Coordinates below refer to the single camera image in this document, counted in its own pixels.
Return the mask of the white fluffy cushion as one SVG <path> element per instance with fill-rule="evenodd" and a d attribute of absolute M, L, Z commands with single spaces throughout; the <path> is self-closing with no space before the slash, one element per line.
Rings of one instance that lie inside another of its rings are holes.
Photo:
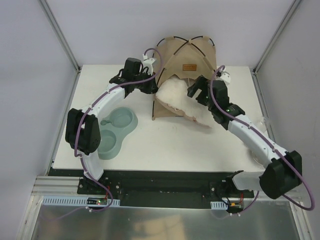
<path fill-rule="evenodd" d="M 215 123 L 208 108 L 199 104 L 194 98 L 187 96 L 188 87 L 194 82 L 193 79 L 180 79 L 173 75 L 161 84 L 155 98 L 163 107 L 173 111 L 174 114 L 206 128 L 213 128 Z"/>

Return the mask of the beige pet tent fabric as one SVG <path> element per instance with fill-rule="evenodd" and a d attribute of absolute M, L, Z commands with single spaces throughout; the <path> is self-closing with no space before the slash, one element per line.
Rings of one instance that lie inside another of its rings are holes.
<path fill-rule="evenodd" d="M 204 76 L 210 79 L 217 68 L 216 46 L 208 36 L 196 36 L 185 39 L 179 36 L 165 37 L 156 45 L 158 52 L 154 53 L 155 58 L 162 57 L 163 66 L 157 66 L 159 75 L 155 82 L 159 88 L 162 83 L 175 75 L 180 79 L 193 79 Z M 181 117 L 163 107 L 156 94 L 152 103 L 152 119 L 164 117 Z"/>

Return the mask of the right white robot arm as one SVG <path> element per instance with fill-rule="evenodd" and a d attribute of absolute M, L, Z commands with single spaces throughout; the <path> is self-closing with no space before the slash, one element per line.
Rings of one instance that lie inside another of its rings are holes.
<path fill-rule="evenodd" d="M 239 170 L 229 175 L 225 192 L 234 198 L 243 190 L 262 191 L 277 199 L 302 183 L 298 176 L 302 173 L 302 157 L 266 137 L 238 105 L 230 102 L 227 88 L 230 81 L 228 72 L 218 74 L 213 83 L 199 76 L 187 89 L 187 96 L 207 107 L 215 122 L 239 138 L 264 167 L 264 171 Z"/>

